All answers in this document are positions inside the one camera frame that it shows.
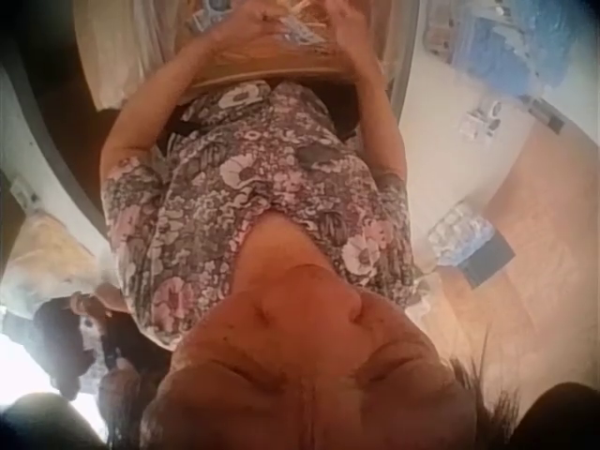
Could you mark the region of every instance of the tiled floor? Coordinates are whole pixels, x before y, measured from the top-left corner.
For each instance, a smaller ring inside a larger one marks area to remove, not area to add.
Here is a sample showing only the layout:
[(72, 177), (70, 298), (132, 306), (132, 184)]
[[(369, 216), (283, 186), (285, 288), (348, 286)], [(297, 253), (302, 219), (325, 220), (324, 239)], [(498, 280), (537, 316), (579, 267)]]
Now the tiled floor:
[(493, 397), (517, 389), (523, 409), (553, 384), (600, 387), (598, 149), (577, 129), (536, 125), (484, 212), (516, 252), (472, 290), (458, 271), (438, 274), (424, 326), (443, 356), (481, 357)]

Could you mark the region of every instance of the hand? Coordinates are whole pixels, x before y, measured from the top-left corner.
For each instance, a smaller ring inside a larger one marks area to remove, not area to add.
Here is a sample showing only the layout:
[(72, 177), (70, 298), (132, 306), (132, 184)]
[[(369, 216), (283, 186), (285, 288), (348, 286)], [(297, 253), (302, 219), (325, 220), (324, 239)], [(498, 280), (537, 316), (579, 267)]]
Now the hand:
[(233, 0), (233, 12), (208, 32), (213, 46), (223, 51), (285, 29), (279, 21), (290, 13), (276, 0)]
[(368, 32), (365, 16), (348, 0), (322, 0), (334, 38), (359, 81), (384, 83), (383, 73)]

